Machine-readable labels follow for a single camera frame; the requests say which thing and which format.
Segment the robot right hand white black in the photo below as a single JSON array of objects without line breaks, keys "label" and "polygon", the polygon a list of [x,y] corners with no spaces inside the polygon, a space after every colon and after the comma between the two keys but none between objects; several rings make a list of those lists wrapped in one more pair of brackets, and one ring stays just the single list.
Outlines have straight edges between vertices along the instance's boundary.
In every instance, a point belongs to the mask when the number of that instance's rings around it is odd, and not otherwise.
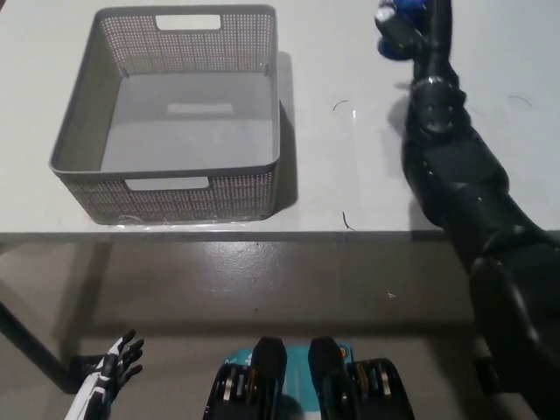
[{"label": "robot right hand white black", "polygon": [[452,2],[380,1],[374,14],[384,56],[414,62],[413,81],[442,79],[453,86],[459,77],[452,67]]}]

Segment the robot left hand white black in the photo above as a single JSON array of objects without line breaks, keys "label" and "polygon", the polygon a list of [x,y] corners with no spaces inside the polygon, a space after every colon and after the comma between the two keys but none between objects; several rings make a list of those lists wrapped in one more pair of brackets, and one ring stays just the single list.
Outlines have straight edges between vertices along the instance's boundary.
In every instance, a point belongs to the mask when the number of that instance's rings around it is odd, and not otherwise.
[{"label": "robot left hand white black", "polygon": [[144,350],[144,339],[135,339],[132,329],[121,336],[95,364],[66,413],[65,420],[110,419],[112,404],[129,382],[140,374],[138,361]]}]

